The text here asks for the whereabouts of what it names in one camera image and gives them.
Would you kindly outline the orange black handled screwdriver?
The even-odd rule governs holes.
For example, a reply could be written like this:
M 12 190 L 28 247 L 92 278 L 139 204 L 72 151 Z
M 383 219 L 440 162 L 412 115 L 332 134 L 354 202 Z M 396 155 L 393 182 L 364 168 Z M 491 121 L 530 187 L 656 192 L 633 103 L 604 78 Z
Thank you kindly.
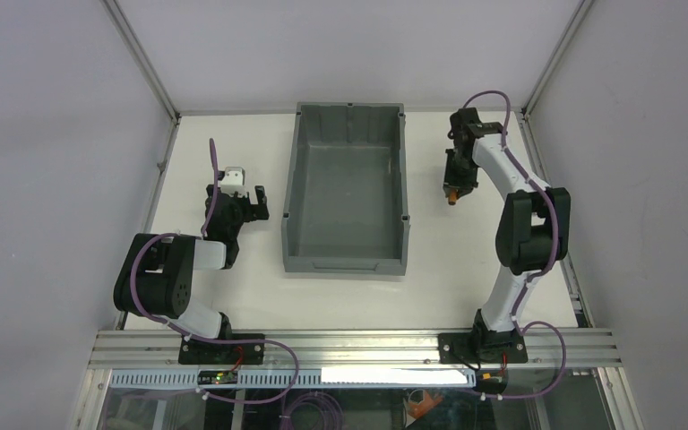
M 451 189 L 447 195 L 448 204 L 454 206 L 458 201 L 458 193 L 456 190 Z

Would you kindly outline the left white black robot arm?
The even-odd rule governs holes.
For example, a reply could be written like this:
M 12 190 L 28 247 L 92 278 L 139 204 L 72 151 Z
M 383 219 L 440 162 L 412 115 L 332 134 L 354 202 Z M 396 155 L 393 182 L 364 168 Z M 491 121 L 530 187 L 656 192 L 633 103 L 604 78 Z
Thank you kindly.
M 246 193 L 209 185 L 205 237 L 135 235 L 113 289 L 115 308 L 163 323 L 188 340 L 231 341 L 228 317 L 194 298 L 193 275 L 231 269 L 239 254 L 242 226 L 270 218 L 264 187 L 257 185 L 254 191 L 257 202 Z

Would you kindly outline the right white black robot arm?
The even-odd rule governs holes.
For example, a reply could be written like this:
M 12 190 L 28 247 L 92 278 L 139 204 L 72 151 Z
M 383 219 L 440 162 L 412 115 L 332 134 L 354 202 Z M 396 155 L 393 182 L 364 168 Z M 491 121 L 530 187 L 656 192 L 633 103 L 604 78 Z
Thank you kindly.
M 471 194 L 484 171 L 503 198 L 494 238 L 500 263 L 493 290 L 472 327 L 437 337 L 443 364 L 524 363 L 520 317 L 538 280 L 568 252 L 571 196 L 529 172 L 507 144 L 505 126 L 484 122 L 473 107 L 450 116 L 443 191 L 450 205 Z

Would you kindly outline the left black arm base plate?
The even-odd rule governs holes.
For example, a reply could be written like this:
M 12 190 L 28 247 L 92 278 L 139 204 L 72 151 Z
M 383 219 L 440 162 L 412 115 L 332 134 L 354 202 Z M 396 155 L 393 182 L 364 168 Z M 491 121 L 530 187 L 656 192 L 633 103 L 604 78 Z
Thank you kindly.
M 228 366 L 261 365 L 264 360 L 265 335 L 258 332 L 233 334 L 230 343 L 208 342 L 193 336 L 182 339 L 178 351 L 179 365 Z

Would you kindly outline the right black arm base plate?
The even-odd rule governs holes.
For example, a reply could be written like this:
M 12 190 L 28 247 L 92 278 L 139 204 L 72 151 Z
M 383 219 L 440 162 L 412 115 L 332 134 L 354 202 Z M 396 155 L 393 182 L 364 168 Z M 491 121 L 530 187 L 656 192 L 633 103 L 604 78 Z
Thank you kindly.
M 525 341 L 516 331 L 444 332 L 437 340 L 442 364 L 524 364 L 529 360 Z

